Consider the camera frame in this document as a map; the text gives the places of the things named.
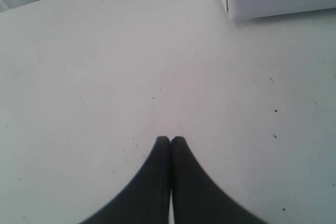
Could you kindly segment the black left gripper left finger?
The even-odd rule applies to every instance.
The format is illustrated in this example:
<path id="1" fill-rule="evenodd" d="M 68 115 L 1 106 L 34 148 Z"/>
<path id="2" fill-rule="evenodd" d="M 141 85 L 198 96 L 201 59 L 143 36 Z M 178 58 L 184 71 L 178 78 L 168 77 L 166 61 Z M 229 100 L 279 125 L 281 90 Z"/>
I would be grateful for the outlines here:
<path id="1" fill-rule="evenodd" d="M 169 223 L 171 143 L 156 138 L 144 164 L 108 204 L 83 223 Z"/>

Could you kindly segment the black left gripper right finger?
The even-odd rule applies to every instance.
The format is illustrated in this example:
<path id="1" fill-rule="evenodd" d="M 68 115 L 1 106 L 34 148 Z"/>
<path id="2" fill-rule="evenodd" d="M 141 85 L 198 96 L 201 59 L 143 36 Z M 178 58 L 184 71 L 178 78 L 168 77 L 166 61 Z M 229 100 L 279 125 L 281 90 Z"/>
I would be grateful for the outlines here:
<path id="1" fill-rule="evenodd" d="M 185 138 L 171 140 L 175 223 L 260 223 L 205 173 Z"/>

